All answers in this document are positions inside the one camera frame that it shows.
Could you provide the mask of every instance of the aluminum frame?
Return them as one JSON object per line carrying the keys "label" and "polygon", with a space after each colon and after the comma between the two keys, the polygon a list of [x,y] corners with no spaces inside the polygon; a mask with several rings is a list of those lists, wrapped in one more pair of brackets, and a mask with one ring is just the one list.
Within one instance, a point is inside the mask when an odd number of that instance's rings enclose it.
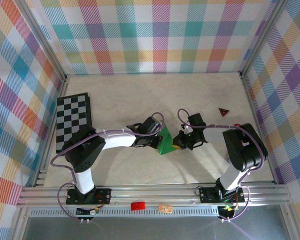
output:
{"label": "aluminum frame", "polygon": [[[61,85],[61,89],[60,89],[60,95],[59,97],[63,97],[66,95],[67,89],[68,89],[68,85],[69,82],[64,81]],[[45,179],[46,179],[46,174],[47,174],[47,170],[48,170],[48,158],[50,156],[50,149],[52,147],[52,144],[54,143],[53,138],[54,138],[54,134],[55,134],[55,126],[56,126],[56,122],[57,122],[57,108],[55,108],[54,112],[53,112],[53,117],[52,117],[52,121],[51,121],[51,125],[50,128],[48,130],[47,133],[47,140],[45,141],[45,144],[43,146],[43,153],[40,157],[40,160],[36,166],[36,169],[34,171],[34,178],[32,180],[32,186],[33,187],[43,187],[44,183],[45,183]]]}
{"label": "aluminum frame", "polygon": [[[213,187],[214,183],[188,183],[188,184],[143,184],[143,185],[113,185],[100,186],[100,188],[111,188],[111,201],[109,205],[103,207],[103,211],[110,210],[111,214],[107,217],[118,217],[118,211],[129,209],[132,202],[145,201],[147,208],[158,208],[159,204],[172,205],[179,209],[178,216],[189,216],[192,209],[207,209],[207,207],[225,206],[225,203],[200,203],[200,198],[195,194],[197,186]],[[249,206],[263,205],[290,205],[292,198],[286,185],[275,184],[274,182],[245,182],[251,191]],[[17,211],[12,220],[14,226],[9,235],[11,240],[23,239],[28,219],[32,216],[32,210],[42,210],[42,215],[36,217],[47,217],[44,212],[49,209],[60,210],[57,201],[57,192],[59,187],[25,187],[19,200]],[[244,190],[244,196],[247,199],[248,192]],[[60,200],[64,205],[67,197],[67,187],[60,192]],[[73,213],[76,207],[92,208],[94,205],[67,205],[68,210]],[[51,217],[60,217],[60,214],[54,214]]]}
{"label": "aluminum frame", "polygon": [[242,68],[242,75],[246,75],[249,70],[251,69],[252,65],[256,61],[262,47],[264,46],[265,42],[268,40],[272,30],[274,29],[279,17],[281,16],[282,12],[285,10],[286,6],[288,5],[289,0],[278,0],[273,8],[273,11],[266,22],[264,29],[258,38],[250,56],[245,62],[245,65]]}

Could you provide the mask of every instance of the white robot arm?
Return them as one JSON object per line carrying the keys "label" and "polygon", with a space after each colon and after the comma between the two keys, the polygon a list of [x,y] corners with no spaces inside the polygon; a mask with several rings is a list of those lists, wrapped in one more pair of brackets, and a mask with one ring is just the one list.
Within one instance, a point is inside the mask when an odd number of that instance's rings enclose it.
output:
{"label": "white robot arm", "polygon": [[174,147],[193,150],[204,143],[224,143],[231,161],[226,172],[217,179],[214,189],[199,189],[204,191],[202,192],[204,197],[200,199],[201,202],[222,201],[222,199],[242,191],[240,182],[249,171],[261,165],[264,157],[268,156],[265,145],[252,125],[245,123],[239,128],[216,127],[215,125],[207,127],[200,113],[189,115],[188,123],[181,125],[184,130],[180,130],[173,139],[172,145]]}
{"label": "white robot arm", "polygon": [[[102,150],[116,147],[137,148],[146,146],[157,149],[162,139],[161,136],[157,134],[151,136],[139,136],[132,133],[149,135],[155,133],[160,126],[160,122],[153,116],[150,116],[142,124],[137,123],[123,128],[122,133],[110,133],[96,136],[66,152],[64,156],[73,167],[76,188],[80,194],[84,196],[95,188],[91,175],[91,166]],[[64,144],[62,150],[79,143],[96,132],[100,133],[102,130],[96,130],[87,124],[82,125],[79,131],[73,134],[70,140]]]}

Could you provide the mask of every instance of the plaid wall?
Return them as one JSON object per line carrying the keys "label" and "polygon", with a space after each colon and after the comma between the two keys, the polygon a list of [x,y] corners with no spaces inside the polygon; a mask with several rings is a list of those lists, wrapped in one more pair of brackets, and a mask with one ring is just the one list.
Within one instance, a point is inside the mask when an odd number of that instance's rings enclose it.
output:
{"label": "plaid wall", "polygon": [[278,2],[278,0],[272,0],[269,7],[268,7],[268,9],[266,10],[266,13],[263,16],[262,21],[261,21],[257,31],[255,32],[255,35],[254,35],[254,37],[253,37],[253,39],[252,39],[252,41],[249,45],[249,48],[248,48],[248,50],[246,51],[246,53],[244,55],[243,61],[242,61],[241,65],[240,65],[240,68],[239,68],[239,72],[241,72],[243,70],[243,68],[245,67],[245,65],[247,63],[247,60],[249,59],[249,57],[252,53],[252,50],[256,46],[261,33],[264,31],[264,29],[267,25],[266,23],[269,20],[269,17],[271,16],[273,10],[275,9],[275,6],[276,6],[277,2]]}
{"label": "plaid wall", "polygon": [[300,219],[300,0],[290,0],[263,46],[247,85],[279,181]]}
{"label": "plaid wall", "polygon": [[77,75],[237,72],[275,1],[27,0]]}
{"label": "plaid wall", "polygon": [[0,0],[0,240],[34,177],[60,86],[14,2]]}

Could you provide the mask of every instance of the floor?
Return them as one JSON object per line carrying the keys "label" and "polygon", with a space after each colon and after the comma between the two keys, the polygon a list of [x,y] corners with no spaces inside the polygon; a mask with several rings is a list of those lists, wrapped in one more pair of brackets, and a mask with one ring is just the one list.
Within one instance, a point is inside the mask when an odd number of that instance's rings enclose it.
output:
{"label": "floor", "polygon": [[[255,127],[237,73],[117,74],[70,79],[67,96],[85,92],[90,96],[92,126],[96,129],[122,129],[161,112],[175,137],[181,129],[179,108],[190,114],[201,113],[207,125],[251,123]],[[230,112],[222,117],[218,107]],[[91,168],[92,178],[96,185],[212,183],[227,170],[226,155],[226,146],[221,143],[164,155],[151,147],[117,147],[101,152]],[[64,157],[56,163],[68,164]],[[67,169],[49,165],[44,185],[56,187],[71,180]],[[272,181],[268,162],[246,180]]]}

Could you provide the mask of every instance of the chessboard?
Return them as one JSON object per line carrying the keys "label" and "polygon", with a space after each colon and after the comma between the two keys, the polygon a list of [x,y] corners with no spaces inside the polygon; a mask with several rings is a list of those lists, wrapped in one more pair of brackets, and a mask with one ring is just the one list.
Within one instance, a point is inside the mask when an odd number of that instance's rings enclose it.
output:
{"label": "chessboard", "polygon": [[56,104],[56,153],[81,125],[92,124],[88,93],[59,97]]}

